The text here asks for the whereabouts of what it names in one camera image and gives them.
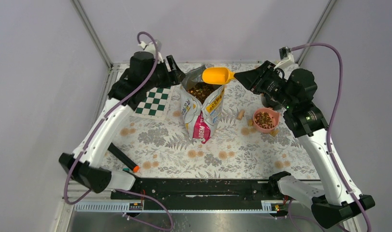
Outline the yellow plastic scoop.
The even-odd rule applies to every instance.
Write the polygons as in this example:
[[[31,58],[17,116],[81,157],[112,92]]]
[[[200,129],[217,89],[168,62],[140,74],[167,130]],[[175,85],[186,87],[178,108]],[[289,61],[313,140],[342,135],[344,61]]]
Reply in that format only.
[[[203,71],[202,80],[207,84],[226,85],[234,79],[234,74],[226,67],[210,67]]]

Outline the cat food bag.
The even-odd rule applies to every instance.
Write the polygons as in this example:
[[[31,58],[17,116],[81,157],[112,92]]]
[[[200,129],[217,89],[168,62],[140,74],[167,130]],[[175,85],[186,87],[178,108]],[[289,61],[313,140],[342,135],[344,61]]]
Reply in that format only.
[[[185,74],[180,84],[180,110],[190,140],[205,144],[215,133],[222,117],[223,85],[207,84],[202,80],[205,65]]]

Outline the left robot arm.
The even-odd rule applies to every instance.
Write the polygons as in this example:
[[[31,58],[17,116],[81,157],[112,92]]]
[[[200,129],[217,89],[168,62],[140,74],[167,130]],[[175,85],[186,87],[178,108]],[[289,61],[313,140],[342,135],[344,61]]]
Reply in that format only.
[[[135,177],[122,171],[110,171],[101,167],[104,154],[122,123],[135,112],[139,103],[146,99],[153,88],[167,88],[181,83],[185,73],[178,67],[172,55],[158,64],[153,54],[136,52],[112,85],[102,113],[80,145],[72,153],[62,153],[59,163],[70,178],[95,193],[105,189],[122,189],[131,199],[137,198],[141,186]]]

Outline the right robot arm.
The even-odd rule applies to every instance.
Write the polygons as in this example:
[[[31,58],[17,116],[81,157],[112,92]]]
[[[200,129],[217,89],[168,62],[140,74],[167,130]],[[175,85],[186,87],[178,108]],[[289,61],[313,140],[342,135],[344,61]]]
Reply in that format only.
[[[308,153],[323,186],[317,189],[280,172],[269,178],[272,198],[297,200],[326,229],[374,207],[373,197],[362,194],[351,180],[331,140],[328,123],[312,102],[317,90],[312,72],[298,68],[282,78],[275,64],[266,61],[256,69],[235,73],[234,78],[247,90],[268,95],[284,108],[285,124]]]

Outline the black empty bowl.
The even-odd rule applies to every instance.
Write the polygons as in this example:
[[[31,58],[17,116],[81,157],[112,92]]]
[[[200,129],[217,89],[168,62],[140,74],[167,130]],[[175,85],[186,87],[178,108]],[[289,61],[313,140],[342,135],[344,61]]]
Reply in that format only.
[[[266,108],[272,108],[275,111],[278,111],[282,108],[277,102],[273,101],[268,95],[263,94],[261,96],[262,105]]]

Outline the wooden cork cylinder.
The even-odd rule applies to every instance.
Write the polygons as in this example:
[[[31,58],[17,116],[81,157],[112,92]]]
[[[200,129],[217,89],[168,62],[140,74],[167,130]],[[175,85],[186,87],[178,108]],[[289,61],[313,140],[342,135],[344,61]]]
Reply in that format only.
[[[245,110],[240,110],[237,115],[237,120],[242,120],[245,114]]]

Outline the green white chessboard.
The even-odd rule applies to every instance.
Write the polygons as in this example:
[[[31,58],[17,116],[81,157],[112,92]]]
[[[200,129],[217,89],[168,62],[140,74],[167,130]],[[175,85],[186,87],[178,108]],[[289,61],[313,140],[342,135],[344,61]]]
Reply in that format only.
[[[147,92],[145,100],[139,103],[133,116],[164,120],[167,115],[173,93],[173,87],[153,88]]]

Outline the pink bowl with kibble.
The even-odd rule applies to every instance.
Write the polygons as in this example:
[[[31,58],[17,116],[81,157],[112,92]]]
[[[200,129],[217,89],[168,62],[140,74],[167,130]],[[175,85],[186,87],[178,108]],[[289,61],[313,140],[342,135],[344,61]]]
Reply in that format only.
[[[253,126],[261,133],[272,133],[280,122],[281,113],[272,108],[260,108],[253,114]]]

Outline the wooden block near bowl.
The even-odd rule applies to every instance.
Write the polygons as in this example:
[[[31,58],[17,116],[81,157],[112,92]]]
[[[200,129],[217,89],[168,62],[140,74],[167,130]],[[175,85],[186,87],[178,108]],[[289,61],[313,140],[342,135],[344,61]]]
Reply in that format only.
[[[270,135],[276,137],[278,133],[279,133],[279,129],[274,129],[270,132]]]

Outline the floral tablecloth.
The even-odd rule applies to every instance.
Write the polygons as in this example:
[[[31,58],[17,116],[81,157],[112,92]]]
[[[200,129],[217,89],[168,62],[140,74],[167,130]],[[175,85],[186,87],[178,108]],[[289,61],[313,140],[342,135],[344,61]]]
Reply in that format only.
[[[298,179],[318,179],[308,154],[286,127],[276,137],[258,132],[253,113],[261,97],[234,81],[225,86],[222,117],[205,144],[191,141],[180,112],[180,88],[173,93],[166,118],[130,116],[113,143],[139,165],[141,177],[266,179],[288,171]],[[242,120],[237,120],[245,110]]]

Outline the black marker orange cap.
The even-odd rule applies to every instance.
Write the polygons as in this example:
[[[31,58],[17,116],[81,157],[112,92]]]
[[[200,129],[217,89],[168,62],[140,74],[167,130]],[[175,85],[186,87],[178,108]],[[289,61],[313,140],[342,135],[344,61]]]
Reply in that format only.
[[[108,151],[111,152],[118,160],[120,160],[129,170],[133,173],[138,173],[140,170],[139,165],[137,165],[133,160],[131,160],[122,150],[111,143],[108,147]]]

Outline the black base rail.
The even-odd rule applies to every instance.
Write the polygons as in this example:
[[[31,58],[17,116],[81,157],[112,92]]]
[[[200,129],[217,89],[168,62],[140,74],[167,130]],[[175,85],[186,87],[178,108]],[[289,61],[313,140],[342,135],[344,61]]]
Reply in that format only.
[[[139,178],[131,194],[115,191],[112,200],[138,200],[144,210],[159,210],[155,198],[169,211],[281,211],[290,197],[276,193],[266,179]]]

